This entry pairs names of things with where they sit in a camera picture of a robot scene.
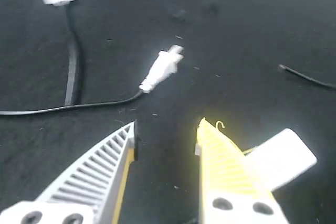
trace yellow plastic part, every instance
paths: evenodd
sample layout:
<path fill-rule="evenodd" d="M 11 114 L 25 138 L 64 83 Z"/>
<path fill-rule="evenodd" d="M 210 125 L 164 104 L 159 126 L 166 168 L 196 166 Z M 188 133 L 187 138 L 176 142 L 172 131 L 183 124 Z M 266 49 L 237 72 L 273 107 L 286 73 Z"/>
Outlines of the yellow plastic part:
<path fill-rule="evenodd" d="M 205 119 L 197 129 L 195 153 L 200 156 L 201 211 L 212 192 L 274 199 L 245 163 L 243 152 Z"/>
<path fill-rule="evenodd" d="M 123 174 L 122 174 L 121 184 L 120 184 L 119 191 L 118 191 L 116 207 L 114 209 L 112 224 L 118 224 L 119 214 L 120 214 L 121 205 L 122 205 L 122 199 L 123 199 L 123 195 L 124 195 L 124 191 L 126 187 L 127 175 L 128 175 L 128 171 L 129 171 L 129 168 L 132 162 L 134 162 L 134 149 L 131 148 L 128 150 L 128 153 L 127 153 L 127 158 L 126 158 L 125 167 L 124 167 Z"/>

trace debris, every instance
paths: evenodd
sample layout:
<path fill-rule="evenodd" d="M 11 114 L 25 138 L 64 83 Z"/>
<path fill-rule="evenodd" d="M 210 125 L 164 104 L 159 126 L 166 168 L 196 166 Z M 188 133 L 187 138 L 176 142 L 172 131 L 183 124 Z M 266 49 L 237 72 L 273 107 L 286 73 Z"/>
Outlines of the debris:
<path fill-rule="evenodd" d="M 120 121 L 120 120 L 117 120 L 117 119 L 114 119 L 116 122 L 119 122 L 119 123 L 124 123 L 123 121 Z"/>
<path fill-rule="evenodd" d="M 176 23 L 184 23 L 185 22 L 186 11 L 183 9 L 178 10 L 176 13 L 171 15 L 172 21 Z"/>

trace black wire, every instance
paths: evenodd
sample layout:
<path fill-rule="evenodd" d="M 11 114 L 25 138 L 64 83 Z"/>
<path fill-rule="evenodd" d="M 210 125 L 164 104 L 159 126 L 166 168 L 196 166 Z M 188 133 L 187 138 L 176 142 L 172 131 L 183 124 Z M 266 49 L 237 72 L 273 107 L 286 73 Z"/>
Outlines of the black wire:
<path fill-rule="evenodd" d="M 69 4 L 61 5 L 65 18 L 65 25 L 69 36 L 69 67 L 68 67 L 68 81 L 65 95 L 65 106 L 75 105 L 79 102 L 80 97 L 80 83 L 81 83 L 81 69 L 80 69 L 80 48 L 78 37 L 70 20 Z"/>
<path fill-rule="evenodd" d="M 71 23 L 68 3 L 65 3 L 64 5 L 60 6 L 60 8 L 62 8 L 64 11 L 66 27 L 69 36 L 69 68 L 68 68 L 68 82 L 67 82 L 65 105 L 61 107 L 42 109 L 42 110 L 0 111 L 0 116 L 36 115 L 57 111 L 68 111 L 74 109 L 115 106 L 130 103 L 139 98 L 143 94 L 143 91 L 139 90 L 138 93 L 135 94 L 134 96 L 120 101 L 76 104 L 80 98 L 80 88 L 82 83 L 81 72 L 83 69 L 83 65 L 81 65 L 80 61 L 81 48 L 79 39 Z"/>
<path fill-rule="evenodd" d="M 310 81 L 310 82 L 312 82 L 312 83 L 314 83 L 314 84 L 323 86 L 323 87 L 328 88 L 328 89 L 336 89 L 336 84 L 326 83 L 326 82 L 322 82 L 322 81 L 316 80 L 316 79 L 314 79 L 314 78 L 311 78 L 311 77 L 309 77 L 309 76 L 306 76 L 306 75 L 303 74 L 303 73 L 300 73 L 300 72 L 298 72 L 298 71 L 295 71 L 294 69 L 291 69 L 291 68 L 289 68 L 289 67 L 287 67 L 287 66 L 285 66 L 285 65 L 279 65 L 279 68 L 280 68 L 280 69 L 283 69 L 283 70 L 285 70 L 285 71 L 287 71 L 287 72 L 289 72 L 289 73 L 292 73 L 292 74 L 294 74 L 295 76 L 298 76 L 298 77 L 301 77 L 301 78 L 303 78 L 303 79 L 305 79 L 305 80 L 307 80 L 307 81 Z"/>
<path fill-rule="evenodd" d="M 116 106 L 121 104 L 130 103 L 141 95 L 143 95 L 143 91 L 139 90 L 131 98 L 127 98 L 125 100 L 120 101 L 113 101 L 113 102 L 98 102 L 98 103 L 88 103 L 88 104 L 76 104 L 76 105 L 68 105 L 68 106 L 61 106 L 55 107 L 50 109 L 43 109 L 43 110 L 27 110 L 27 111 L 0 111 L 0 116 L 20 116 L 20 115 L 36 115 L 36 114 L 46 114 L 51 112 L 57 111 L 68 111 L 68 110 L 75 110 L 75 109 L 85 109 L 85 108 L 97 108 L 97 107 L 104 107 L 104 106 Z"/>

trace black surface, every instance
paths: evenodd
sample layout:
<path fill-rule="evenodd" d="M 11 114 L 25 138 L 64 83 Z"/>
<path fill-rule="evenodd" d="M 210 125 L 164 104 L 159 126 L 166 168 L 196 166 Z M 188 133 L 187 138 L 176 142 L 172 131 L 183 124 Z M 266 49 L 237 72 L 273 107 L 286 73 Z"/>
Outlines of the black surface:
<path fill-rule="evenodd" d="M 42 0 L 0 7 L 0 108 L 62 105 L 62 13 Z M 222 120 L 242 149 L 285 127 L 296 131 L 318 164 L 276 198 L 291 224 L 335 222 L 336 93 L 277 71 L 284 64 L 336 79 L 335 0 L 76 0 L 71 14 L 86 58 L 82 102 L 132 95 L 171 44 L 184 46 L 185 58 L 178 74 L 128 106 L 0 118 L 0 208 L 34 199 L 93 144 L 137 119 L 142 142 L 120 223 L 186 220 L 197 212 L 193 150 L 205 116 Z"/>

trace screw hole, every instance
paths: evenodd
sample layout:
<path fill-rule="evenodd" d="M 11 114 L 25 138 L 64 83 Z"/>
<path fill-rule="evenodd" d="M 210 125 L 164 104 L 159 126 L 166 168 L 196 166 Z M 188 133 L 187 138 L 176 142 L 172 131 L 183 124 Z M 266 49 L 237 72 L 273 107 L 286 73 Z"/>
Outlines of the screw hole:
<path fill-rule="evenodd" d="M 272 215 L 274 214 L 273 210 L 264 203 L 257 202 L 253 204 L 253 210 L 263 215 Z"/>
<path fill-rule="evenodd" d="M 21 224 L 37 224 L 41 218 L 42 213 L 40 211 L 33 211 L 23 217 Z"/>
<path fill-rule="evenodd" d="M 83 216 L 80 214 L 72 214 L 64 219 L 62 224 L 82 224 Z"/>
<path fill-rule="evenodd" d="M 228 201 L 227 199 L 223 199 L 223 198 L 217 198 L 212 202 L 212 205 L 214 208 L 218 208 L 221 210 L 232 210 L 233 206 L 231 204 L 230 201 Z"/>

